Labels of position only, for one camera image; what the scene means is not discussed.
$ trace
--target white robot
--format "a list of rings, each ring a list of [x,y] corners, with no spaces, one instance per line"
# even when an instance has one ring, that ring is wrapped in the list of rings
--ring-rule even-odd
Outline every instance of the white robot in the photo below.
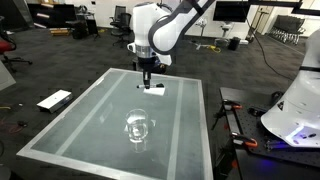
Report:
[[[184,0],[172,13],[156,3],[133,9],[135,41],[128,49],[138,56],[144,85],[149,89],[152,68],[159,58],[171,65],[170,52],[215,0]],[[290,88],[261,118],[264,127],[293,147],[320,148],[320,31],[310,36],[300,72]]]

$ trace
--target trash can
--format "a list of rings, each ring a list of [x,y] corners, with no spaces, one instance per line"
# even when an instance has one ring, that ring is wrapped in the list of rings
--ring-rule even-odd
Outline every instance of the trash can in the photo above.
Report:
[[[240,40],[241,39],[238,37],[233,37],[232,39],[230,39],[228,49],[233,50],[233,51],[237,50],[239,47],[239,44],[240,44]]]

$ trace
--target computer monitor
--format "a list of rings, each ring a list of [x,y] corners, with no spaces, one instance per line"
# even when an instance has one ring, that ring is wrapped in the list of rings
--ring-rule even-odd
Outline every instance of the computer monitor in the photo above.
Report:
[[[248,2],[218,1],[214,11],[214,21],[246,22],[250,9]]]

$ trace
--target office chair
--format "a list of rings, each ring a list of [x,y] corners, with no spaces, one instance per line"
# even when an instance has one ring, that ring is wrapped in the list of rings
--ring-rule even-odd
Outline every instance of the office chair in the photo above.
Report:
[[[131,33],[130,29],[130,20],[131,20],[131,14],[128,13],[122,13],[120,16],[120,24],[118,26],[119,29],[113,29],[111,31],[112,36],[119,37],[119,40],[115,43],[113,43],[113,46],[117,43],[121,43],[121,48],[123,48],[123,43],[127,42],[129,43],[129,40],[125,40],[124,36],[129,36]]]
[[[110,23],[111,26],[119,28],[120,26],[120,16],[122,13],[126,13],[126,7],[125,6],[116,6],[114,17],[110,17],[112,19],[112,22]]]
[[[8,58],[5,53],[8,51],[14,51],[17,49],[17,44],[15,41],[8,36],[6,31],[2,28],[2,21],[4,20],[4,17],[0,16],[0,37],[3,40],[0,40],[0,55],[3,55],[4,60],[2,60],[3,63],[8,64],[8,68],[11,70],[11,72],[15,73],[17,72],[13,67],[12,67],[12,62],[23,62],[23,63],[28,63],[29,65],[32,64],[31,61],[26,61],[20,57],[16,58]]]

